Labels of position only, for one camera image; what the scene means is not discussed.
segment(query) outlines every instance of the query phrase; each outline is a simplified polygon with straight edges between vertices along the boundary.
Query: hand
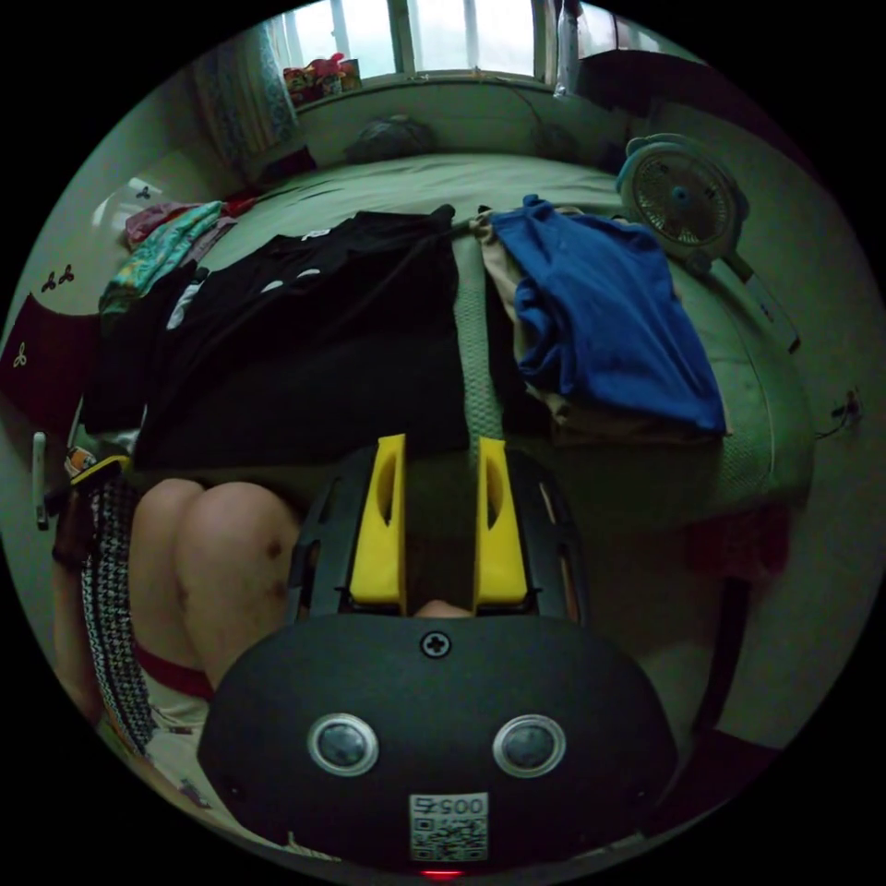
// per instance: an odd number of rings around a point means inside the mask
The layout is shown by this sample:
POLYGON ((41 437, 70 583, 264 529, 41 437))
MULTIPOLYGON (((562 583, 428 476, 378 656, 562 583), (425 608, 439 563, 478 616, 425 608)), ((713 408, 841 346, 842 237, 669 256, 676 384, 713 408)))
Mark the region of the hand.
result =
POLYGON ((55 528, 55 549, 67 557, 85 561, 95 543, 95 525, 89 500, 71 491, 55 528))

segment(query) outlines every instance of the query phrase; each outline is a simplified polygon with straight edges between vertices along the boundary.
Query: red light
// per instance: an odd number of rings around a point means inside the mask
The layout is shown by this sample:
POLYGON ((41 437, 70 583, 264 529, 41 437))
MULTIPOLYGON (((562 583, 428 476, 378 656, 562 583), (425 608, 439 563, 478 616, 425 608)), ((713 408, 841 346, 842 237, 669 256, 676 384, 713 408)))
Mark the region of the red light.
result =
POLYGON ((422 873, 429 879, 437 883, 445 883, 447 880, 455 880, 456 877, 463 877, 463 870, 423 870, 422 873))

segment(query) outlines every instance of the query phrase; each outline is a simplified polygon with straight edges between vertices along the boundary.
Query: device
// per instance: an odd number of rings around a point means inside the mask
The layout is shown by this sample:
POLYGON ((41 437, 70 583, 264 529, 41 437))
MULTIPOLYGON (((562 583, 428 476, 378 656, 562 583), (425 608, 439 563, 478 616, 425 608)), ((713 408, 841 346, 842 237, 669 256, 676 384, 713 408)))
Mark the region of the device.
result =
POLYGON ((736 251, 750 213, 748 199, 732 173, 703 145, 674 133, 631 139, 616 189, 629 221, 650 228, 668 256, 699 277, 722 260, 775 338, 789 353, 799 348, 793 321, 736 251))
POLYGON ((48 519, 57 517, 65 509, 65 504, 74 489, 82 496, 87 496, 128 470, 129 463, 129 457, 126 455, 109 456, 81 471, 64 485, 43 495, 42 508, 47 519, 46 528, 49 528, 48 519))
POLYGON ((45 533, 49 530, 49 515, 46 512, 46 435, 42 431, 34 434, 30 453, 30 500, 34 508, 37 528, 45 533))
POLYGON ((384 437, 312 505, 286 627, 225 675, 201 737, 225 806, 273 843, 403 872, 522 867, 635 832, 676 743, 645 672, 593 630, 551 473, 480 440, 474 618, 403 617, 404 489, 405 437, 384 437))

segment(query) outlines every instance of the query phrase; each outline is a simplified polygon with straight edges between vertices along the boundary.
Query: beige clothing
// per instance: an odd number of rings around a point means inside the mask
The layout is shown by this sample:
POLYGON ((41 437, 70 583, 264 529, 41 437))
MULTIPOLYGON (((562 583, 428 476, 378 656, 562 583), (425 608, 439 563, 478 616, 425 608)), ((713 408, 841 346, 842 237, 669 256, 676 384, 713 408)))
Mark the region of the beige clothing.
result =
MULTIPOLYGON (((582 215, 581 210, 573 206, 556 209, 563 215, 582 215)), ((490 210, 478 216, 471 221, 470 229, 480 243, 484 267, 496 285, 501 304, 514 324, 514 359, 519 362, 529 350, 531 332, 517 317, 514 299, 517 287, 526 274, 498 239, 490 221, 492 214, 493 211, 490 210)), ((567 402, 560 394, 538 390, 532 385, 527 385, 526 389, 550 410, 551 437, 555 446, 580 446, 586 443, 685 445, 707 443, 716 439, 684 422, 646 413, 633 413, 602 403, 576 405, 567 402)), ((727 414, 726 434, 731 433, 727 414)))
MULTIPOLYGON (((210 711, 209 703, 165 687, 144 671, 142 676, 148 688, 151 715, 156 724, 145 758, 156 772, 201 809, 208 820, 226 831, 281 852, 324 861, 341 861, 306 849, 293 841, 292 837, 289 845, 283 847, 244 828, 224 806, 197 759, 200 736, 210 711)), ((256 753, 261 753, 261 749, 256 748, 256 753)))

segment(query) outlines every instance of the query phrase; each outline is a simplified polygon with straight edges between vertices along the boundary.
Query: white shorts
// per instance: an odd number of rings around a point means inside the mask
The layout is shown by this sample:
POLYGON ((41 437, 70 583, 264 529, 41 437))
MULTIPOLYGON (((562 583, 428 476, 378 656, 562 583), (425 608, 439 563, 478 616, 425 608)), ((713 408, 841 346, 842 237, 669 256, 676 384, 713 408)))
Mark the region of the white shorts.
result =
POLYGON ((210 711, 209 703, 165 687, 144 670, 142 676, 148 688, 151 714, 156 725, 145 757, 179 793, 202 809, 208 818, 217 821, 220 827, 253 843, 326 861, 340 860, 306 849, 295 843, 292 837, 289 845, 284 847, 244 828, 224 806, 197 760, 200 736, 210 711))

